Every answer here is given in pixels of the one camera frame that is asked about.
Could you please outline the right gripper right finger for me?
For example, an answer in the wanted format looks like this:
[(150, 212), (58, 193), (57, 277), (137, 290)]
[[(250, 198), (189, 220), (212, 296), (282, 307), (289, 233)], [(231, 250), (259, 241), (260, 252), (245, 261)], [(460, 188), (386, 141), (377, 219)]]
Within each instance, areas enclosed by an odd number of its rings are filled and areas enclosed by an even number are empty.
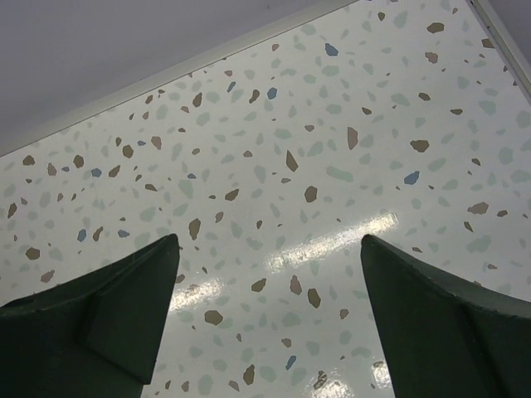
[(530, 304), (374, 236), (361, 243), (368, 297), (397, 397), (528, 397)]

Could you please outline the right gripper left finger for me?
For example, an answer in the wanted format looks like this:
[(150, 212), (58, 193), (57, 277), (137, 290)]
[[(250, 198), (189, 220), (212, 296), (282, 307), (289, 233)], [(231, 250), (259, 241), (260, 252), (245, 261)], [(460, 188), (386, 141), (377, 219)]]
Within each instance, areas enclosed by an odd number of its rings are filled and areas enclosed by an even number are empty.
[(3, 397), (140, 397), (153, 379), (178, 273), (166, 235), (1, 307)]

